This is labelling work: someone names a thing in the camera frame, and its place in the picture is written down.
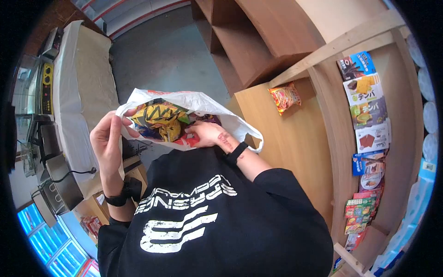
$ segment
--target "orange snack bag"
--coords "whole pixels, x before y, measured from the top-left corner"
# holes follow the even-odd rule
[[[300,95],[295,88],[294,82],[289,82],[283,86],[268,89],[277,105],[280,115],[283,114],[293,104],[302,105]]]

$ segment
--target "white plastic bag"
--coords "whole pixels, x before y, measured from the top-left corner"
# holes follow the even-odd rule
[[[216,101],[214,101],[203,92],[161,92],[154,90],[134,89],[128,99],[128,102],[118,107],[116,115],[120,116],[121,118],[127,110],[135,109],[138,105],[144,104],[157,98],[162,98],[165,101],[171,102],[172,104],[179,105],[183,108],[188,109],[189,111],[193,111],[198,116],[203,116],[205,114],[218,115],[222,127],[238,141],[244,141],[247,133],[261,140],[257,149],[253,149],[249,146],[250,150],[255,153],[259,153],[263,148],[263,136],[257,129],[246,123],[237,115],[233,114],[227,108],[218,104]],[[156,140],[144,138],[141,135],[138,138],[133,138],[129,135],[128,131],[124,127],[122,127],[121,129],[121,134],[128,140],[148,140],[181,151],[195,149],[195,147],[191,147],[188,144],[180,145],[174,142],[158,142]]]

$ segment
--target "white graphic logo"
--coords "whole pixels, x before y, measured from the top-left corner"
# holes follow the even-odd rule
[[[184,224],[186,221],[193,219],[197,215],[204,213],[208,210],[208,206],[200,207],[193,212],[184,216],[183,221],[175,222],[175,221],[161,221],[161,220],[149,220],[144,226],[143,232],[144,236],[140,241],[141,249],[150,253],[175,253],[179,252],[182,248],[183,243],[199,238],[203,236],[205,232],[205,227],[201,227],[191,233],[183,235],[184,232],[192,230],[194,228],[199,227],[202,224],[215,222],[217,219],[216,214],[212,215],[203,215],[192,222]],[[154,231],[153,229],[181,229],[181,231],[174,232],[162,232],[162,231]],[[179,240],[177,243],[152,243],[151,240]]]
[[[237,192],[229,181],[221,174],[217,174],[203,185],[195,187],[190,194],[170,192],[164,188],[156,187],[149,197],[142,199],[134,215],[145,213],[153,207],[164,207],[165,209],[185,210],[190,207],[225,194],[236,196]]]

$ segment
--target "red stripe on wall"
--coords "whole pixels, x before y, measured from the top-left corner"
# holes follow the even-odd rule
[[[119,28],[117,31],[115,31],[115,32],[113,32],[112,34],[110,34],[109,37],[114,36],[116,33],[120,32],[120,31],[123,30],[123,29],[125,29],[127,26],[129,26],[129,25],[135,23],[136,21],[138,21],[138,20],[140,20],[140,19],[145,18],[146,16],[150,16],[150,15],[153,14],[154,12],[158,12],[158,11],[164,10],[164,9],[166,9],[166,8],[169,8],[169,7],[172,7],[172,6],[175,6],[175,5],[181,4],[181,3],[185,3],[185,2],[189,2],[189,0],[181,0],[181,1],[178,1],[178,2],[175,2],[175,3],[171,3],[171,4],[169,4],[169,5],[166,5],[166,6],[164,6],[164,7],[158,8],[158,9],[152,11],[152,12],[148,12],[147,14],[144,14],[144,15],[140,16],[140,17],[137,18],[137,19],[134,19],[133,21],[129,22],[128,24],[125,24],[123,27]]]
[[[125,2],[126,0],[121,0],[118,3],[115,3],[112,7],[110,7],[109,9],[107,9],[106,11],[102,12],[99,16],[97,16],[93,22],[96,22],[97,20],[99,20],[102,16],[104,16],[105,14],[107,14],[108,12],[110,12],[111,10],[113,10],[115,7],[117,7],[118,5],[120,5],[121,3]]]
[[[87,7],[89,7],[91,4],[92,4],[92,2],[94,2],[95,0],[91,0],[91,1],[89,1],[86,5],[84,5],[83,7],[82,7],[82,11],[84,11]]]

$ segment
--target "black power cord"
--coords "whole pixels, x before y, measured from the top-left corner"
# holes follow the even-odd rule
[[[93,167],[93,168],[91,168],[91,170],[89,170],[89,171],[83,171],[83,172],[75,171],[75,170],[69,170],[68,173],[66,173],[66,174],[65,174],[60,180],[48,179],[48,180],[44,181],[43,184],[39,185],[39,189],[36,190],[35,192],[33,192],[33,193],[31,194],[31,198],[34,198],[35,195],[36,195],[38,192],[41,193],[42,190],[43,190],[43,188],[44,188],[47,184],[51,184],[51,183],[60,183],[60,182],[62,182],[62,181],[63,181],[63,180],[64,180],[64,179],[65,179],[70,173],[72,173],[72,172],[74,172],[74,173],[78,173],[78,174],[86,174],[86,173],[94,174],[94,173],[97,172],[97,169],[96,169],[95,167]]]

